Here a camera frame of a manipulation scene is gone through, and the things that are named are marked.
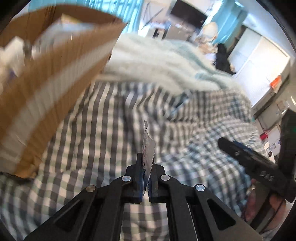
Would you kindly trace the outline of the right hand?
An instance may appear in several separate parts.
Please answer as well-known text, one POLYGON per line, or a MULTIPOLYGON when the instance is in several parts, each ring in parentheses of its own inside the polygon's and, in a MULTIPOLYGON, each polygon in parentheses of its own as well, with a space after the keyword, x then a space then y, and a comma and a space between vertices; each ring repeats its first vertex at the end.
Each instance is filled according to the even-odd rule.
POLYGON ((286 201, 273 190, 252 179, 242 218, 260 234, 277 232, 288 217, 292 205, 293 202, 286 201))

